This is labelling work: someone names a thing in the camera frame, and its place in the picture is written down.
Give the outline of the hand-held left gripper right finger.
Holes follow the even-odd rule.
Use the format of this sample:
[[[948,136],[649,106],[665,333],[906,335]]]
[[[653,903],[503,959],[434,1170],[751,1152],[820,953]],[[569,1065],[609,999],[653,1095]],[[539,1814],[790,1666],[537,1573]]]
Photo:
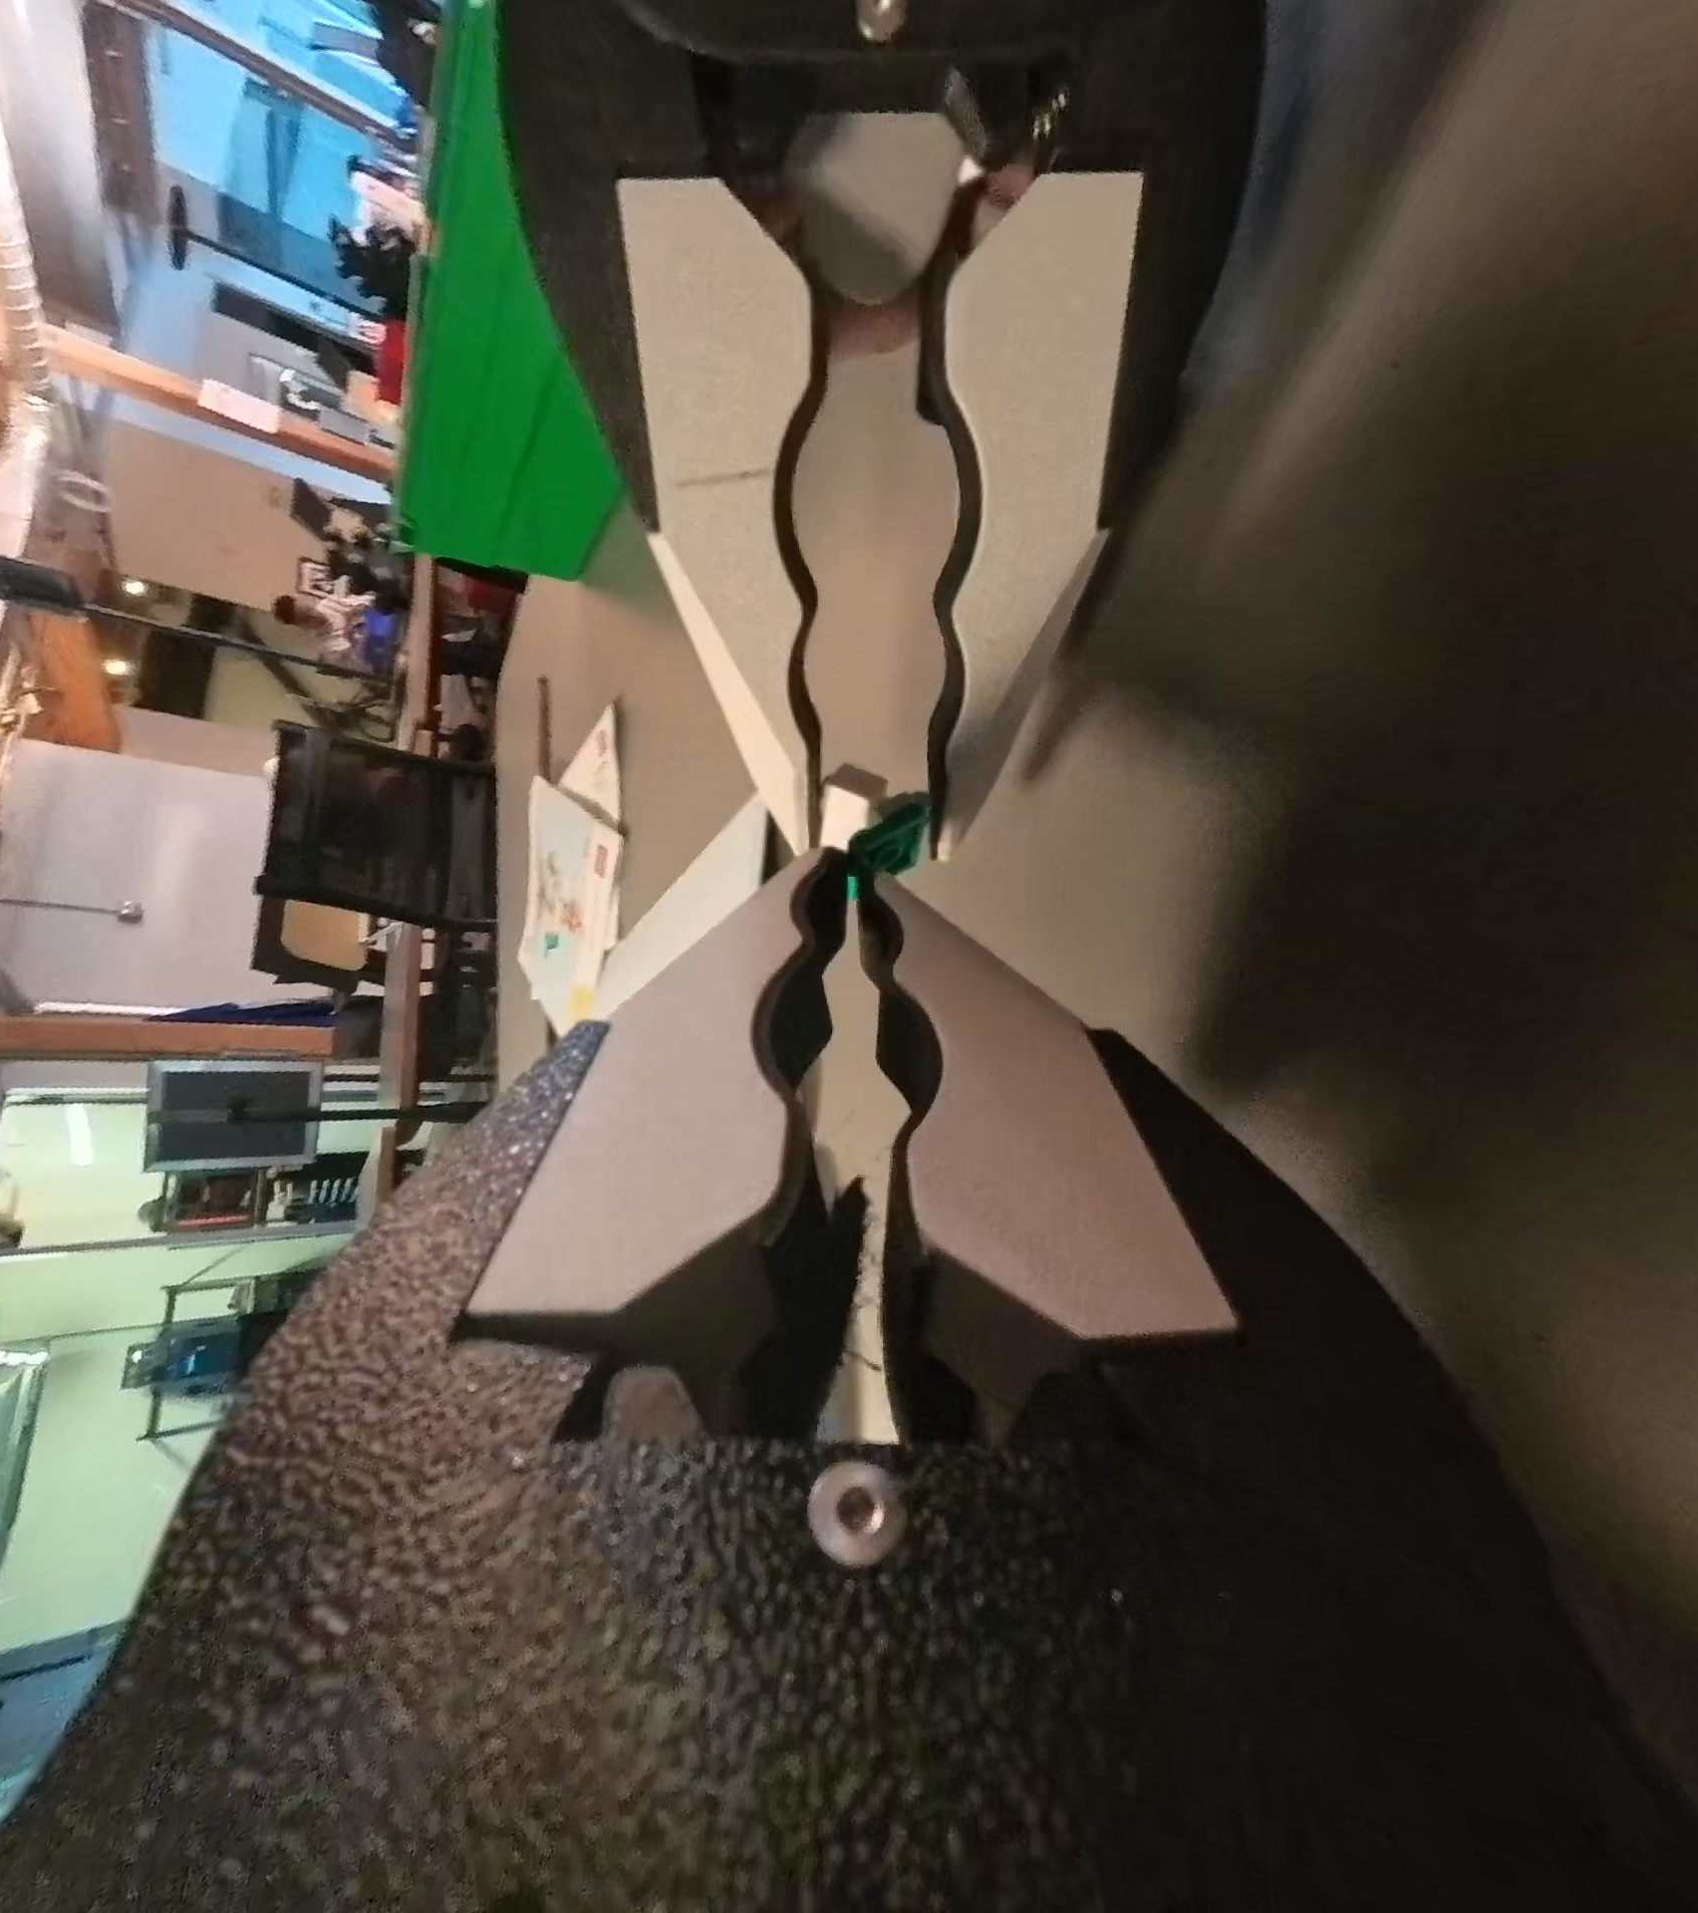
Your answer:
[[[1077,1017],[886,875],[860,963],[906,1109],[878,1294],[902,1439],[1002,1439],[1059,1378],[1237,1332]]]

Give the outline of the green mint lego plate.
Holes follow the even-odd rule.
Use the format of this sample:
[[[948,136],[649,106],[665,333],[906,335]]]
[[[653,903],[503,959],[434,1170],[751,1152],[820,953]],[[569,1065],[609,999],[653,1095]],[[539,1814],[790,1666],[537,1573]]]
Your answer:
[[[844,897],[860,903],[876,877],[902,877],[916,869],[932,845],[932,804],[924,794],[888,800],[878,826],[860,834],[844,859]]]

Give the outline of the small closed instruction booklet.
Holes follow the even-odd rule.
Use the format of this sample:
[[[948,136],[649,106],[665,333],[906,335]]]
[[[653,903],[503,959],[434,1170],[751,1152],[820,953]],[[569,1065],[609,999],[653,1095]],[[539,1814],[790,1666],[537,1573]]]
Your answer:
[[[549,1033],[561,1039],[595,1011],[601,969],[617,941],[625,840],[547,778],[527,786],[525,830],[517,969]]]
[[[625,826],[619,710],[609,700],[575,748],[555,792],[579,806],[605,830],[621,836]]]

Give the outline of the open instruction booklet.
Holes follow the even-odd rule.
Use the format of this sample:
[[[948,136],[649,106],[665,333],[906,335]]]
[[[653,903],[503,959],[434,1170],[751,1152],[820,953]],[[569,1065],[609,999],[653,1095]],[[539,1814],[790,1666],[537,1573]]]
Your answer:
[[[631,997],[741,909],[765,883],[773,838],[771,814],[759,798],[739,806],[607,953],[585,1017],[611,1021]]]

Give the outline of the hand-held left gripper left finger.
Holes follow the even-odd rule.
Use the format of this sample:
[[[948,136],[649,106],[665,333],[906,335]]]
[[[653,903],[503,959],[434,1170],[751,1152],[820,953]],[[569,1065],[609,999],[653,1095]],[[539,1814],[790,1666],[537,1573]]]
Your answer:
[[[595,1047],[456,1332],[673,1376],[705,1427],[814,1427],[852,1298],[800,1089],[846,861],[810,851],[585,1029]]]

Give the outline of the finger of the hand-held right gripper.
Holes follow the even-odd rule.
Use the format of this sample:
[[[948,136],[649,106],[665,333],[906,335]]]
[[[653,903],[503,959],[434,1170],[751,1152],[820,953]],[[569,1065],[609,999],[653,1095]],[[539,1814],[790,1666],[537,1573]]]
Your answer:
[[[1050,172],[950,268],[930,395],[956,463],[932,590],[932,857],[980,820],[1109,539],[1103,483],[1143,204],[1139,172]]]
[[[818,395],[810,286],[715,178],[621,180],[617,214],[649,555],[757,798],[788,843],[810,843],[814,586],[790,503]]]

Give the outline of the white lego brick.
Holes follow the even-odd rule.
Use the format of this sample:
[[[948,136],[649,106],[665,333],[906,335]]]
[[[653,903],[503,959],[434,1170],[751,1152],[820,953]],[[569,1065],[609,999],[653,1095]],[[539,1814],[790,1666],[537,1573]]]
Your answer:
[[[818,788],[816,847],[848,853],[864,832],[882,824],[886,808],[888,786],[882,776],[850,764],[838,766]]]

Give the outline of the green plastic bin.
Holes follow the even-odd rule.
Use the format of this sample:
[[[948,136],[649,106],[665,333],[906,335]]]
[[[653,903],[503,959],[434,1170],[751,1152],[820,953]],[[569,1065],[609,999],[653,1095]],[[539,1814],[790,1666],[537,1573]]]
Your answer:
[[[521,238],[495,5],[444,5],[390,503],[406,547],[577,582],[621,479]]]

